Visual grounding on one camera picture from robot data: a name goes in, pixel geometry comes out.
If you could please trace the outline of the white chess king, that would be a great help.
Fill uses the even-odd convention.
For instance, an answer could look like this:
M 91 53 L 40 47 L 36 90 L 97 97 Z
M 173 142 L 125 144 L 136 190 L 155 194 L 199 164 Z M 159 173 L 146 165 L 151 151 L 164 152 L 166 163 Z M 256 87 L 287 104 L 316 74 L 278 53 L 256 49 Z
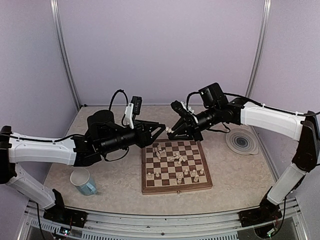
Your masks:
M 180 173 L 178 176 L 177 176 L 177 184 L 180 185 L 182 183 L 182 178 L 183 178 L 183 175 Z

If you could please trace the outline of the white chess piece back row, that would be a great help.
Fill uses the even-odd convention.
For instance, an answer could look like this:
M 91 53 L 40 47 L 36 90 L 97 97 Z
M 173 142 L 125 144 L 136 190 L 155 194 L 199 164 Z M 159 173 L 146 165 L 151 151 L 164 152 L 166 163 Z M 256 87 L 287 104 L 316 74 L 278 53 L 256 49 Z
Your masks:
M 198 182 L 198 181 L 199 181 L 199 176 L 196 175 L 196 176 L 193 178 L 193 181 L 194 181 L 195 183 Z

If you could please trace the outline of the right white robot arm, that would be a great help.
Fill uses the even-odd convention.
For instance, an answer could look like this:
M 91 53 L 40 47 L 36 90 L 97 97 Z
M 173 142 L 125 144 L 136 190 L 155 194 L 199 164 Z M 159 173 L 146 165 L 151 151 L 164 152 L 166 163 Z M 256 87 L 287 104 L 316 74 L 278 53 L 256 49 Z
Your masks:
M 170 140 L 202 141 L 202 131 L 219 123 L 262 128 L 298 142 L 291 164 L 274 186 L 263 197 L 256 210 L 256 218 L 266 222 L 279 204 L 297 187 L 307 173 L 318 166 L 320 155 L 320 130 L 317 114 L 290 112 L 266 106 L 247 97 L 235 95 L 228 100 L 220 85 L 215 82 L 198 90 L 205 111 L 195 114 L 187 102 L 174 101 L 171 108 L 180 119 L 166 132 Z

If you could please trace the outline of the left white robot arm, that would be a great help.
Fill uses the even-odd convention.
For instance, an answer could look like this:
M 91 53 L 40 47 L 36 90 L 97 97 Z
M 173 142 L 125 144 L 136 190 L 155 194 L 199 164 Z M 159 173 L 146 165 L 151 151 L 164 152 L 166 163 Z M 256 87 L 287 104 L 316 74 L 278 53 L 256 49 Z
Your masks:
M 15 188 L 63 223 L 70 218 L 70 211 L 62 195 L 34 179 L 21 167 L 22 162 L 89 167 L 105 160 L 107 154 L 132 145 L 150 146 L 165 129 L 164 124 L 144 120 L 133 120 L 129 126 L 118 125 L 113 112 L 106 109 L 87 118 L 84 135 L 71 134 L 61 139 L 35 139 L 13 133 L 5 125 L 0 131 L 0 183 Z

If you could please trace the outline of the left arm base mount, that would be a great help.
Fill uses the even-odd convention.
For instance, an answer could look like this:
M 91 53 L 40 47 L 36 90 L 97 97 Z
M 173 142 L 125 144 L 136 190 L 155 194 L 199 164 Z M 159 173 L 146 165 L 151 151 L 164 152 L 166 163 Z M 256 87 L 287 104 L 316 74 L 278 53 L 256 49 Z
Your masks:
M 88 213 L 81 210 L 66 208 L 62 212 L 45 210 L 43 218 L 70 227 L 84 228 Z

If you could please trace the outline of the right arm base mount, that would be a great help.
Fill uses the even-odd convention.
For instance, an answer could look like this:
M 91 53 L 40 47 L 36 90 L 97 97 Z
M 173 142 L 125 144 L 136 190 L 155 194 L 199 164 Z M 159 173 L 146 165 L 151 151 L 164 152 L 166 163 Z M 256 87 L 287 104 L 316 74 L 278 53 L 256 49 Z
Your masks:
M 260 209 L 259 207 L 242 210 L 238 213 L 238 216 L 243 228 L 274 221 L 276 218 L 280 219 L 283 217 L 280 209 L 276 209 L 271 213 L 269 210 Z

